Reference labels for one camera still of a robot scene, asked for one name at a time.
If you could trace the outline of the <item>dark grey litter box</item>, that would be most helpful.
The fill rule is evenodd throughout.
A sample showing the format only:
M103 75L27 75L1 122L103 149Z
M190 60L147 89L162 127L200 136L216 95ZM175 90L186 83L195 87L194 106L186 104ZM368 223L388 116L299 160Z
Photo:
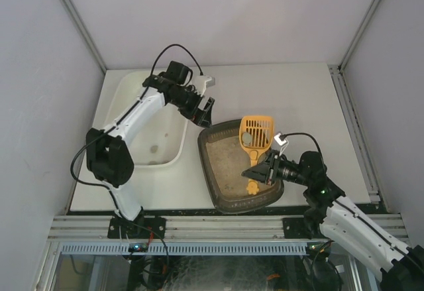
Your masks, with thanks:
M199 156L214 207L221 213L247 213L278 201L284 185L259 183L259 192L249 194L248 179L241 173L250 168L250 159L239 143L240 119L204 129L197 138Z

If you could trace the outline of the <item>yellow litter scoop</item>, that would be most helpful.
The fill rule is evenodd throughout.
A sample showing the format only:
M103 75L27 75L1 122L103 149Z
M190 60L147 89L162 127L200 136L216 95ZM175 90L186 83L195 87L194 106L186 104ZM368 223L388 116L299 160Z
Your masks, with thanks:
M244 144L242 134L250 133L252 142ZM241 148L250 159L250 166L258 164L259 158L270 149L274 135L274 118L266 115L247 115L241 119L238 139Z

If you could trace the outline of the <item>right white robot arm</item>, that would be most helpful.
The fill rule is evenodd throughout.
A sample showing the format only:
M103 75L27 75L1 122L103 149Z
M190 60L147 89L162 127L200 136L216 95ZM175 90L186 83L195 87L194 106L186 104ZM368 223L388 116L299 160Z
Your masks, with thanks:
M273 150L241 174L264 184L281 180L305 186L310 208L304 217L311 230L354 256L374 274L381 290L423 289L423 247L410 247L370 219L330 180L319 152L304 152L293 162Z

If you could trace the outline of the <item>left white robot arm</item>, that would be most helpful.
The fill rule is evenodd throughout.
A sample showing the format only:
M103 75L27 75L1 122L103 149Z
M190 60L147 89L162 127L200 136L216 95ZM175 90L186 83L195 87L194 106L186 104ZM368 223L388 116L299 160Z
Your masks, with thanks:
M130 146L137 135L163 108L171 105L186 120L198 127L211 126L215 100L205 98L215 78L200 73L194 82L188 66L171 61L159 74L150 74L133 103L102 129L91 128L85 137L87 169L107 188L118 215L134 221L142 213L142 204L131 183L134 160Z

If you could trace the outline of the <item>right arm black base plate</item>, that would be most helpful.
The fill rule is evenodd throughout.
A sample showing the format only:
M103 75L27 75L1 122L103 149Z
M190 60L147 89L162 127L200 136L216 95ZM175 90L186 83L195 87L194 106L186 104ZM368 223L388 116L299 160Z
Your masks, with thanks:
M320 237L317 228L304 217L285 217L282 219L286 239L312 239Z

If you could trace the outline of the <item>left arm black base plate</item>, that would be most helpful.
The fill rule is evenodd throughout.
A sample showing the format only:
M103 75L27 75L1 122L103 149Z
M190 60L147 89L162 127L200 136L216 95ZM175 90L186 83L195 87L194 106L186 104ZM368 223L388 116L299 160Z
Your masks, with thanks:
M114 215L109 222L107 237L109 239L163 239L165 231L164 217L145 215L142 209L133 221Z

